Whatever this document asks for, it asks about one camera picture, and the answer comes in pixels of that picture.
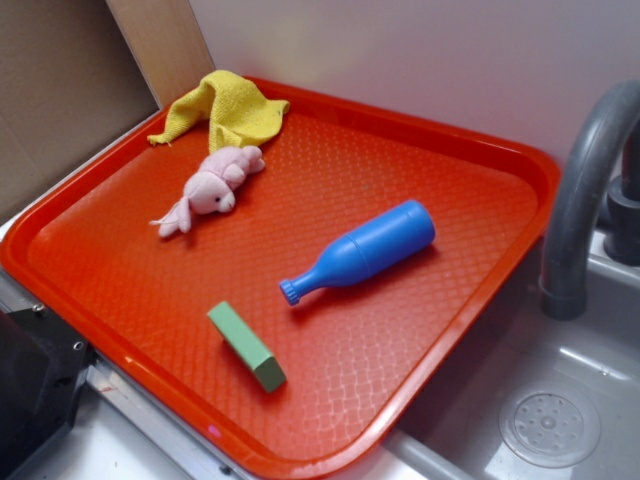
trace gray sink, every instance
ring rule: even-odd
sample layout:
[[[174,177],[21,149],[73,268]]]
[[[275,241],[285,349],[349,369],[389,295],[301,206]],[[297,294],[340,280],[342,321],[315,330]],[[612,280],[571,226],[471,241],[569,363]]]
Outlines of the gray sink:
[[[414,456],[437,466],[428,478],[640,478],[640,271],[591,256],[587,312],[558,321],[540,313],[540,257],[537,246],[401,419]],[[387,447],[406,448],[397,440]]]

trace blue plastic bottle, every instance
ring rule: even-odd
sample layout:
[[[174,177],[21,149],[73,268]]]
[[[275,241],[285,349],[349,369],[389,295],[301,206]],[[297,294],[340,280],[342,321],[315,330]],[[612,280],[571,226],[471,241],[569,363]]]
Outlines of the blue plastic bottle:
[[[280,290],[296,305],[318,288],[353,285],[427,247],[435,234],[427,210],[409,200],[338,238],[311,270],[280,282]]]

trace pink stuffed animal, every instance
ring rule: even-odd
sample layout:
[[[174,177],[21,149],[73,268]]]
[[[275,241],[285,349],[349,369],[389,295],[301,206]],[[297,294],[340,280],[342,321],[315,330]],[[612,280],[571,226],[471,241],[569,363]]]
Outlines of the pink stuffed animal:
[[[264,166],[258,147],[223,147],[215,151],[187,180],[180,201],[162,220],[154,220],[151,225],[160,225],[158,233],[164,238],[178,229],[183,233],[191,230],[191,211],[199,215],[230,211],[236,203],[233,190],[248,174],[260,172]]]

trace green block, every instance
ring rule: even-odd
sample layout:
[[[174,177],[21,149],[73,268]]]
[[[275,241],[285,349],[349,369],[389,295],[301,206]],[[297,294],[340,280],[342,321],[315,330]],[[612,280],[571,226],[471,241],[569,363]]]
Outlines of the green block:
[[[231,305],[219,303],[209,312],[209,318],[267,392],[287,380],[276,357]]]

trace yellow cloth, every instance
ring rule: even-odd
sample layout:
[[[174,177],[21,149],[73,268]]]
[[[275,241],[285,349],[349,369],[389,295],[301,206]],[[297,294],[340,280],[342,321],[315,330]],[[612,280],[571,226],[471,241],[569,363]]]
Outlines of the yellow cloth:
[[[147,139],[152,145],[169,143],[208,118],[209,153],[225,146],[258,146],[278,134],[288,110],[289,102],[267,100],[250,80],[216,70],[173,102],[164,133]]]

